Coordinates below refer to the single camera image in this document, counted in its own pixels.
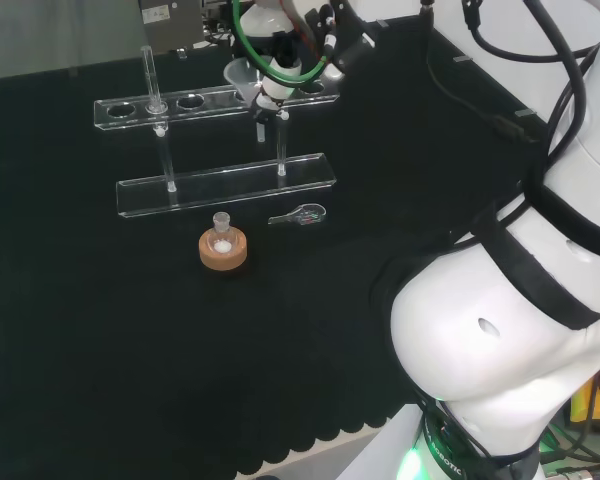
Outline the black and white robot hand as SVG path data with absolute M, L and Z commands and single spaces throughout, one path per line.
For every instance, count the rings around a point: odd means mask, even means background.
M 250 101 L 259 123 L 277 115 L 297 90 L 325 74 L 339 79 L 376 48 L 370 25 L 349 1 L 230 3 L 239 53 L 261 78 Z

